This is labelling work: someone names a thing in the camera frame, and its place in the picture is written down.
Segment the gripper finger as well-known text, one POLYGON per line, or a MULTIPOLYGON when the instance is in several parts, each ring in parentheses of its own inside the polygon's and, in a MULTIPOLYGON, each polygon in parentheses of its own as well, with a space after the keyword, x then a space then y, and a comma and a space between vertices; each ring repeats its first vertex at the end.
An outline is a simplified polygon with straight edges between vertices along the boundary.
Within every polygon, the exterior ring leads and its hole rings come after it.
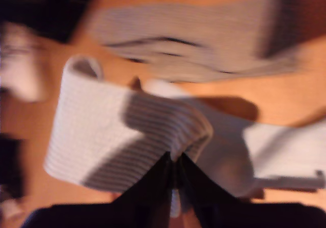
POLYGON ((177 161, 183 192, 201 227, 325 227, 325 211, 300 203, 250 203, 212 181, 186 155, 177 161))
POLYGON ((22 227, 168 227, 172 160, 166 152, 111 203, 53 205, 33 211, 22 227))

